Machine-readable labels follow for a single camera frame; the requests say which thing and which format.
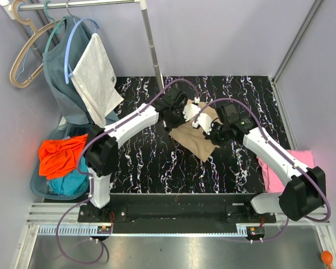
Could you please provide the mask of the beige t shirt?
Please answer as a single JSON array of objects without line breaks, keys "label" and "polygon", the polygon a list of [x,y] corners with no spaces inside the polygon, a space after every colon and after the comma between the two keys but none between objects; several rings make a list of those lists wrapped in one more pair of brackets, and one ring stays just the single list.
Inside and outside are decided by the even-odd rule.
[{"label": "beige t shirt", "polygon": [[169,132],[169,136],[193,153],[199,160],[206,162],[215,148],[219,148],[219,146],[205,139],[203,129],[193,128],[192,122],[193,118],[177,128],[172,129]]}]

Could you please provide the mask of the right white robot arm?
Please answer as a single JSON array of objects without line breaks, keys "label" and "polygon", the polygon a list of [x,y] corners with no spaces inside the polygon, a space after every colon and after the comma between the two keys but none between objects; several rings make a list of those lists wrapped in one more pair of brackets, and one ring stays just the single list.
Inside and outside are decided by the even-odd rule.
[{"label": "right white robot arm", "polygon": [[326,215],[318,222],[327,222],[331,207],[326,197],[325,172],[319,166],[310,167],[293,157],[277,143],[251,114],[240,118],[234,105],[217,109],[222,124],[216,124],[210,116],[200,111],[194,121],[203,127],[207,138],[222,146],[229,140],[237,140],[259,157],[273,170],[284,189],[279,192],[261,193],[243,208],[247,221],[256,222],[263,214],[279,213],[292,221],[302,218],[314,221],[311,214],[325,206]]}]

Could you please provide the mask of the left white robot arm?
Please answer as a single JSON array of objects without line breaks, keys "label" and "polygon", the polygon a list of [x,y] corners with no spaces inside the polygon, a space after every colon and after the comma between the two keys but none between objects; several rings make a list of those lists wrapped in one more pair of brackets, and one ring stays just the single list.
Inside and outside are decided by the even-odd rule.
[{"label": "left white robot arm", "polygon": [[166,129],[185,123],[183,110],[188,98],[177,87],[172,87],[143,103],[137,110],[106,127],[91,127],[82,157],[87,165],[90,194],[93,205],[90,215],[98,222],[110,214],[110,178],[119,167],[119,149],[133,136],[147,127],[163,121]]}]

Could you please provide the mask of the folded pink t shirt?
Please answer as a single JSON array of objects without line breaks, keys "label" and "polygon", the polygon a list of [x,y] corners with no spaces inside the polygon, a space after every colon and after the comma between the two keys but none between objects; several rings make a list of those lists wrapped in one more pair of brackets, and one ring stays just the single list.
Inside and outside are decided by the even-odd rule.
[{"label": "folded pink t shirt", "polygon": [[[287,150],[287,152],[308,167],[313,168],[315,166],[314,157],[310,150]],[[283,192],[284,186],[275,172],[261,158],[257,157],[257,160],[262,169],[265,191],[267,193]]]}]

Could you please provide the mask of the white hanging t shirt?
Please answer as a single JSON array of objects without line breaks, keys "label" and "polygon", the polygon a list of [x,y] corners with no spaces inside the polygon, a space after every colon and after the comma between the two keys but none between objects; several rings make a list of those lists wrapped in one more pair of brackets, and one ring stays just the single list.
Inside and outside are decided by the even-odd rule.
[{"label": "white hanging t shirt", "polygon": [[106,116],[124,99],[115,89],[116,75],[97,33],[91,35],[72,72],[71,81],[93,122],[105,126]]}]

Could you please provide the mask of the teal blue t shirt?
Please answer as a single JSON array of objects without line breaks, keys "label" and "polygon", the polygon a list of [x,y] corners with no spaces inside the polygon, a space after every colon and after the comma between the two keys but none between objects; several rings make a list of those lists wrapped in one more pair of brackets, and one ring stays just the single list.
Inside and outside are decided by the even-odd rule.
[{"label": "teal blue t shirt", "polygon": [[55,194],[72,197],[87,191],[89,179],[88,175],[80,174],[75,169],[64,177],[49,180],[48,186]]}]

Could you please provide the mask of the orange t shirt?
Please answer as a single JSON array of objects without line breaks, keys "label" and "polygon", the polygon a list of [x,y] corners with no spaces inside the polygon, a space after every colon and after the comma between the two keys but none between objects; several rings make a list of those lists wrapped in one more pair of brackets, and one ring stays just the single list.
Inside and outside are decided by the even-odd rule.
[{"label": "orange t shirt", "polygon": [[47,180],[61,178],[75,170],[88,134],[63,140],[45,140],[39,147],[39,175]]}]

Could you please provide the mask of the grey-green hanging t shirt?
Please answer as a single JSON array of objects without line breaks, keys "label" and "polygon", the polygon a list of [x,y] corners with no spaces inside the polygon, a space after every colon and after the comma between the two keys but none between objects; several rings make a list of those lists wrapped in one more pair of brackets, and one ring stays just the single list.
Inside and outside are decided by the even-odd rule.
[{"label": "grey-green hanging t shirt", "polygon": [[[72,81],[72,72],[80,60],[92,32],[77,16],[65,16],[64,35],[61,42],[43,53],[45,79],[58,103],[62,116],[68,123],[94,123]],[[118,121],[115,111],[106,116],[106,125]]]}]

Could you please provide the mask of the green hanger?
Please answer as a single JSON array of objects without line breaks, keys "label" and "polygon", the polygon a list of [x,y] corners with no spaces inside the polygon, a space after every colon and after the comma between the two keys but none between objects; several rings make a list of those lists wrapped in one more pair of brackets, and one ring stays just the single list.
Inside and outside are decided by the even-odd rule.
[{"label": "green hanger", "polygon": [[51,44],[51,41],[54,38],[54,35],[59,35],[62,32],[63,24],[66,21],[65,17],[63,17],[60,21],[57,21],[54,17],[52,17],[50,14],[48,14],[48,4],[50,2],[51,2],[50,0],[46,0],[44,2],[44,14],[46,15],[46,17],[48,19],[50,19],[54,23],[54,28],[51,31],[51,33],[49,35],[49,38],[48,38],[48,41],[46,43],[45,53],[48,52],[50,44]]}]

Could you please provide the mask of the blue plastic laundry basket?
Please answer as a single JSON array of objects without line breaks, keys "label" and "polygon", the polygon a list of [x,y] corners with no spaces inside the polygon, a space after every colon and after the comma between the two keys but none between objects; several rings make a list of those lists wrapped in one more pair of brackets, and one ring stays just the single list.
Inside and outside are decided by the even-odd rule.
[{"label": "blue plastic laundry basket", "polygon": [[[49,139],[50,140],[63,140],[63,139],[68,139],[68,138],[72,138],[75,136],[85,135],[89,133],[91,127],[92,125],[90,124],[77,125],[77,124],[66,123],[66,124],[63,124],[57,127],[51,133]],[[57,201],[74,200],[87,192],[86,191],[83,194],[78,194],[72,197],[60,196],[58,194],[55,194],[48,186],[48,180],[46,179],[46,177],[42,177],[39,175],[39,164],[36,165],[35,171],[32,175],[30,187],[31,187],[33,194],[35,194],[36,196],[49,199],[49,200],[57,200]]]}]

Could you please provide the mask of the beige wooden hanger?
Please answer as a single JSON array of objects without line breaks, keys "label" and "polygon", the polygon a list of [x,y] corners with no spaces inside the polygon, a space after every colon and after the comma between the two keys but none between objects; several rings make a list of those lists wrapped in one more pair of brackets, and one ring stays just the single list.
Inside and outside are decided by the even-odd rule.
[{"label": "beige wooden hanger", "polygon": [[45,26],[43,26],[41,29],[37,29],[35,27],[35,24],[33,23],[33,21],[29,18],[27,19],[23,19],[18,12],[18,8],[20,4],[25,4],[25,1],[20,1],[20,0],[16,0],[13,1],[12,3],[12,13],[14,18],[16,19],[17,22],[19,22],[21,25],[26,25],[29,26],[30,30],[32,31],[31,37],[28,39],[28,41],[26,42],[26,44],[22,47],[21,51],[19,52],[18,56],[16,57],[16,60],[14,61],[12,68],[10,70],[10,81],[11,83],[19,88],[19,89],[23,89],[25,87],[27,87],[29,84],[31,84],[31,82],[41,73],[41,71],[43,70],[43,64],[41,64],[29,77],[28,79],[26,79],[24,82],[18,82],[16,75],[17,75],[17,71],[18,69],[21,67],[21,63],[23,63],[24,61],[24,57],[26,55],[26,53],[29,51],[29,49],[31,48],[31,46],[37,41],[37,39],[39,37],[41,37],[43,34],[45,34],[48,30],[51,30],[55,27],[55,22],[51,22]]}]

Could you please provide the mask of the orange ball tool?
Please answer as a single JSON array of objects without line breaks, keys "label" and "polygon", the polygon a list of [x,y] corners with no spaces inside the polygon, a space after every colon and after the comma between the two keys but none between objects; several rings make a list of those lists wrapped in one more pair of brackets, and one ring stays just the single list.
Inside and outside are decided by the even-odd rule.
[{"label": "orange ball tool", "polygon": [[329,251],[321,253],[321,260],[327,266],[327,269],[332,269],[333,255]]}]

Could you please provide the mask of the metal clothes rack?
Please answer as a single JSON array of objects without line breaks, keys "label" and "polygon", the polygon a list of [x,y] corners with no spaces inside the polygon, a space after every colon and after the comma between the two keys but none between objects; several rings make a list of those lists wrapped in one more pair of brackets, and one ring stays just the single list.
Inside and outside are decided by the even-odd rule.
[{"label": "metal clothes rack", "polygon": [[[10,19],[15,20],[12,13],[12,3],[10,1],[0,1],[0,6],[5,10],[6,14],[9,15]],[[61,2],[61,3],[49,3],[48,9],[61,9],[61,8],[76,8],[76,7],[88,7],[88,6],[103,6],[103,5],[111,5],[111,4],[126,4],[126,3],[136,3],[139,4],[143,22],[146,30],[146,35],[148,39],[148,45],[150,48],[151,58],[152,58],[152,65],[156,76],[156,81],[158,88],[161,90],[164,87],[162,74],[158,65],[158,59],[156,54],[156,48],[153,41],[151,25],[148,16],[147,10],[147,2],[144,0],[140,1],[73,1],[73,2]],[[36,10],[43,10],[43,4],[20,4],[18,8],[18,12],[20,11],[36,11]]]}]

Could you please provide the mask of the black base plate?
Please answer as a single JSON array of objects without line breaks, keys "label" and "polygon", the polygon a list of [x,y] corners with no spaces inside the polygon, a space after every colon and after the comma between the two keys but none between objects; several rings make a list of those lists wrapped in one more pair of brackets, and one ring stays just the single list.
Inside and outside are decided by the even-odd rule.
[{"label": "black base plate", "polygon": [[272,213],[257,214],[253,194],[118,194],[102,209],[80,207],[78,222],[113,222],[115,235],[239,234],[240,224],[274,224]]}]

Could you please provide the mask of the aluminium frame rail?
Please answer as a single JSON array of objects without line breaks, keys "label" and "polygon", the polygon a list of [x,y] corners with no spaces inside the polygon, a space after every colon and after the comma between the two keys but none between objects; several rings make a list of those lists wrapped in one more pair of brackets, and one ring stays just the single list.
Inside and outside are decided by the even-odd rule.
[{"label": "aluminium frame rail", "polygon": [[290,60],[292,59],[296,49],[302,42],[307,30],[309,29],[310,25],[312,24],[315,16],[318,14],[320,8],[322,7],[324,0],[314,0],[311,7],[309,8],[302,24],[300,25],[294,39],[292,40],[291,45],[289,46],[287,52],[285,53],[282,62],[280,63],[279,67],[277,68],[274,76],[271,78],[272,82],[276,84],[278,80],[281,78],[284,70],[288,66]]}]

